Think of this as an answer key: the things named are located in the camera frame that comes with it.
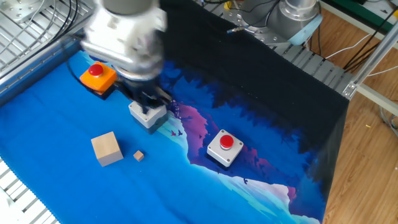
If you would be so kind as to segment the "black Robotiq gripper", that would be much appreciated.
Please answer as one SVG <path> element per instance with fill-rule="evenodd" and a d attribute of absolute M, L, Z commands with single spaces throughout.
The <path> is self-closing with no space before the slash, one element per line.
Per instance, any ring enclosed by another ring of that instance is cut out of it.
<path fill-rule="evenodd" d="M 121 92 L 132 100 L 129 107 L 135 113 L 147 114 L 147 106 L 157 108 L 168 105 L 172 101 L 172 95 L 168 91 L 158 89 L 160 87 L 158 78 L 134 81 L 125 77 L 118 77 L 117 84 Z"/>

